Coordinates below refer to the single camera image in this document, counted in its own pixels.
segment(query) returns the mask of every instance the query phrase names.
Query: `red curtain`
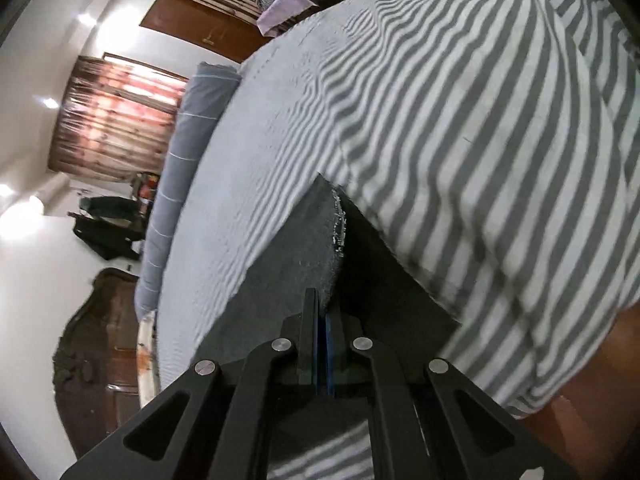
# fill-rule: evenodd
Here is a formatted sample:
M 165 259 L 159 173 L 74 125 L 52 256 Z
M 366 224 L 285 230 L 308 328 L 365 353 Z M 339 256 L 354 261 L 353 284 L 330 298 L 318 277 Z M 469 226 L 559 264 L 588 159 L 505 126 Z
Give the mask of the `red curtain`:
M 160 173 L 186 80 L 117 58 L 80 57 L 49 152 L 55 171 L 101 180 Z

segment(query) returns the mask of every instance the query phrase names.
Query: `mattress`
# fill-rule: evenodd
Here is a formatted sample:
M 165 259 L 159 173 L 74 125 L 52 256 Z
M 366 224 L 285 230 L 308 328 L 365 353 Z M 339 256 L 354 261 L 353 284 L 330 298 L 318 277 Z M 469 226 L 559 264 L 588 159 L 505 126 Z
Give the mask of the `mattress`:
M 636 59 L 607 0 L 347 0 L 271 41 L 180 214 L 162 385 L 321 173 L 461 323 L 442 356 L 535 412 L 638 300 Z

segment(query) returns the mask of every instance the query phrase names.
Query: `pink cloth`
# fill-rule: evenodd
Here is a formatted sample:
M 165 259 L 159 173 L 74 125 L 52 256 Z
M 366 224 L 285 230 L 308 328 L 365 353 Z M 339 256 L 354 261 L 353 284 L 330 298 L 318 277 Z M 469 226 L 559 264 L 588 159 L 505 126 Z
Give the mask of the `pink cloth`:
M 301 12 L 314 6 L 311 0 L 274 0 L 258 18 L 257 25 L 263 36 L 275 38 L 278 31 L 275 28 L 289 18 L 299 15 Z

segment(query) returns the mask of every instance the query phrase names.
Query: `gray pillow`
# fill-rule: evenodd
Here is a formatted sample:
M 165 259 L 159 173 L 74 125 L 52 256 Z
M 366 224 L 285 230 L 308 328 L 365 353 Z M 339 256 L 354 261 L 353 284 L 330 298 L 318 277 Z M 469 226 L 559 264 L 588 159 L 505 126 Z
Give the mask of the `gray pillow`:
M 202 154 L 240 79 L 233 67 L 200 63 L 187 85 L 146 231 L 145 252 L 134 296 L 139 320 L 158 307 L 162 275 L 182 205 Z

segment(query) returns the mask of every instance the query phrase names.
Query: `wooden door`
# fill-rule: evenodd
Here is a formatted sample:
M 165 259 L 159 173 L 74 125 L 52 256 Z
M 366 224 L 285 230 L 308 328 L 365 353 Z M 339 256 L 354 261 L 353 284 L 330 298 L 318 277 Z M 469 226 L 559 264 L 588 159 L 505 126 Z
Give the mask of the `wooden door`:
M 193 0 L 156 0 L 140 27 L 189 41 L 238 63 L 270 40 L 255 25 Z

